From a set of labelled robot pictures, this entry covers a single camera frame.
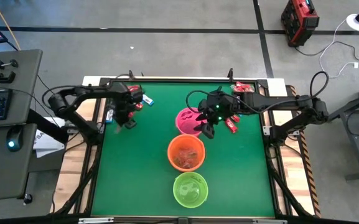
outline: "plastic bowl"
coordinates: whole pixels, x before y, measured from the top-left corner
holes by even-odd
[[[175,125],[181,134],[192,134],[196,137],[201,134],[201,131],[194,130],[194,127],[202,123],[202,121],[196,121],[198,115],[198,113],[194,113],[189,108],[179,112],[175,119]]]
[[[169,162],[175,169],[182,172],[195,171],[203,164],[205,159],[204,143],[191,134],[181,134],[170,142],[167,155]],[[182,161],[178,161],[178,159],[182,160],[183,158],[186,161],[189,160],[194,166],[188,169],[179,167],[177,164]]]
[[[183,207],[199,207],[208,197],[207,182],[198,173],[184,172],[175,178],[174,197]]]

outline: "white circular base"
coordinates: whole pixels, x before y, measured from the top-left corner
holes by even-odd
[[[359,31],[359,22],[356,21],[356,16],[357,14],[350,14],[348,17],[347,17],[347,24],[348,26],[350,26],[352,29],[356,30],[356,31]]]

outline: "orange bowl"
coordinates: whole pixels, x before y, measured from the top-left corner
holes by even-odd
[[[182,172],[195,171],[205,159],[204,143],[194,135],[181,134],[170,142],[167,155],[175,169]]]

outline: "pink bowl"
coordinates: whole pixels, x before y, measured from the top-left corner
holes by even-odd
[[[202,121],[196,121],[196,118],[199,116],[198,113],[194,113],[189,108],[185,108],[179,112],[175,119],[175,125],[181,134],[192,134],[194,136],[199,136],[201,131],[195,131],[194,127],[201,124]]]

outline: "cable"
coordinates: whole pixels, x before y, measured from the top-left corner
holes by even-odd
[[[350,44],[346,44],[346,43],[341,42],[341,41],[338,41],[338,40],[336,40],[333,44],[337,44],[337,43],[338,43],[338,44],[346,45],[346,46],[348,46],[348,47],[351,47],[351,48],[353,49],[353,57],[354,57],[356,60],[359,61],[359,58],[356,56],[356,49],[355,49],[354,46],[352,46],[352,45],[350,45]],[[296,50],[297,50],[299,53],[301,53],[302,55],[305,55],[305,56],[316,56],[316,55],[322,53],[326,47],[324,47],[322,50],[320,50],[319,52],[314,53],[314,54],[306,54],[306,53],[300,51],[298,47],[296,47]]]
[[[323,87],[316,93],[316,94],[312,94],[312,89],[313,89],[313,86],[314,86],[314,81],[315,81],[315,78],[320,75],[320,74],[324,74],[326,76],[326,81],[323,85]],[[309,95],[311,98],[315,98],[317,95],[319,95],[321,92],[323,92],[323,90],[326,89],[327,87],[327,84],[329,84],[329,75],[327,74],[327,72],[325,71],[320,71],[320,72],[317,72],[311,79],[310,81],[310,85],[309,85]]]
[[[49,87],[42,81],[41,77],[37,74],[37,78],[41,81],[41,83],[44,85],[46,89],[49,89]]]
[[[337,78],[337,77],[339,77],[340,75],[341,75],[341,72],[345,69],[345,67],[347,66],[347,65],[353,65],[353,64],[355,64],[355,63],[358,63],[359,64],[359,62],[347,62],[342,68],[341,68],[341,70],[340,70],[340,72],[338,73],[338,75],[336,75],[336,76],[330,76],[330,78]]]
[[[292,137],[290,137],[290,136],[287,136],[287,138],[289,138],[289,139],[291,139],[291,140],[293,140],[293,141],[298,141],[298,139],[293,139]]]
[[[58,89],[58,88],[69,88],[69,87],[78,87],[78,85],[77,85],[77,86],[76,86],[76,85],[63,85],[63,86],[55,86],[55,87],[53,87],[53,88],[48,88],[48,90],[45,91],[44,94],[42,94],[42,97],[41,97],[42,103],[43,103],[47,108],[50,109],[50,106],[45,103],[45,96],[47,95],[47,93],[52,92],[52,90],[56,90],[56,89]]]
[[[13,91],[18,91],[18,92],[21,92],[21,93],[25,93],[29,96],[31,96],[41,107],[42,109],[44,109],[44,111],[52,118],[52,120],[54,121],[54,123],[59,127],[59,125],[57,124],[57,122],[55,121],[54,117],[42,106],[42,104],[37,100],[36,97],[34,97],[33,95],[31,95],[30,93],[26,92],[26,91],[22,91],[22,90],[15,90],[15,89],[12,89],[11,90]]]
[[[346,127],[347,127],[347,131],[348,131],[350,134],[352,134],[352,135],[354,135],[354,136],[359,136],[359,134],[354,133],[354,132],[352,132],[352,131],[349,129],[349,119],[350,119],[351,116],[352,116],[354,113],[356,113],[356,112],[357,112],[357,110],[352,111],[352,112],[349,114],[348,119],[347,119],[347,122],[346,122]]]
[[[66,154],[68,151],[74,149],[74,148],[77,147],[77,146],[81,146],[81,145],[84,144],[84,143],[85,143],[85,141],[80,142],[80,143],[76,144],[75,146],[69,147],[68,149],[66,149],[65,153],[63,153],[63,154]]]
[[[341,26],[346,20],[347,20],[347,19],[344,19],[344,20],[337,26],[337,28],[336,28],[335,31],[334,31],[333,41],[332,41],[326,48],[324,48],[322,54],[321,54],[320,57],[319,57],[319,65],[320,65],[320,67],[322,68],[322,70],[323,70],[324,72],[325,72],[325,70],[324,70],[323,65],[322,65],[322,57],[323,57],[324,53],[326,53],[326,50],[334,44],[334,42],[335,42],[335,34],[337,33],[338,28],[340,28],[340,26]]]
[[[275,159],[275,158],[277,158],[276,152],[274,152],[274,155],[271,156],[270,147],[271,147],[271,145],[267,145],[267,146],[265,147],[265,156],[266,156],[268,159]]]
[[[326,81],[325,81],[323,87],[322,87],[316,94],[313,95],[313,94],[312,94],[312,87],[313,87],[313,83],[314,83],[314,81],[315,81],[315,78],[316,78],[319,74],[322,74],[322,73],[325,74],[325,76],[326,76]],[[326,89],[326,87],[327,87],[328,84],[329,84],[329,75],[327,74],[327,72],[325,72],[325,71],[317,72],[317,73],[312,77],[312,79],[311,79],[311,81],[310,81],[310,86],[309,86],[310,98],[306,98],[306,99],[304,99],[304,100],[285,100],[285,101],[280,101],[280,102],[274,103],[274,104],[272,104],[272,105],[270,105],[270,106],[268,106],[268,107],[266,107],[266,108],[264,108],[264,109],[259,108],[259,110],[255,110],[254,108],[250,107],[250,105],[248,105],[247,103],[245,103],[244,101],[242,101],[241,99],[239,99],[239,98],[237,98],[237,97],[235,97],[235,96],[229,95],[229,94],[227,94],[227,93],[223,93],[223,95],[229,96],[229,97],[231,97],[231,98],[237,100],[238,102],[240,102],[241,104],[243,104],[244,106],[246,106],[246,107],[247,107],[249,110],[251,110],[252,112],[257,113],[257,114],[261,114],[261,113],[264,113],[265,111],[268,111],[268,110],[270,110],[271,108],[273,108],[273,107],[275,107],[275,106],[277,106],[277,105],[283,104],[283,103],[292,103],[292,102],[297,102],[297,101],[306,101],[306,100],[310,100],[311,98],[315,98],[315,97],[316,97],[317,95],[319,95],[323,90]],[[208,96],[218,96],[217,94],[207,93],[206,91],[203,91],[203,90],[193,90],[193,91],[191,91],[190,93],[188,93],[187,96],[186,96],[186,101],[185,101],[185,102],[186,102],[186,106],[187,106],[187,108],[188,108],[190,111],[192,111],[192,112],[194,112],[194,113],[201,113],[201,112],[198,112],[198,111],[193,110],[193,108],[189,105],[189,97],[190,97],[191,94],[193,94],[193,93],[204,93],[204,94],[206,94],[206,95],[208,95]]]
[[[52,192],[52,214],[55,213],[55,200],[54,200],[55,191],[56,189],[54,190],[54,192]]]
[[[119,74],[114,79],[118,79],[119,77],[123,77],[123,76],[128,76],[128,78],[130,78],[129,74]]]
[[[80,132],[75,133],[75,134],[74,134],[74,136],[73,136],[71,139],[69,139],[67,142],[69,142],[69,141],[73,140],[75,137],[77,137],[77,136],[78,136],[78,134],[79,134],[79,133],[80,133]]]
[[[34,111],[37,112],[37,103],[34,100]]]
[[[19,45],[18,41],[16,40],[15,35],[13,34],[11,28],[10,28],[9,25],[7,24],[7,22],[6,22],[6,20],[5,20],[4,16],[3,16],[3,14],[2,14],[1,12],[0,12],[0,16],[1,16],[1,19],[2,19],[2,20],[4,21],[4,23],[5,23],[5,26],[7,27],[7,29],[8,29],[9,32],[11,33],[13,39],[15,40],[15,43],[16,43],[16,45],[17,45],[17,48],[18,48],[19,50],[22,50],[22,49],[20,48],[20,45]]]
[[[300,153],[297,149],[294,149],[293,147],[288,146],[287,144],[284,144],[284,146],[286,146],[287,148],[293,150],[293,151],[296,152],[300,157],[302,157],[301,153]]]

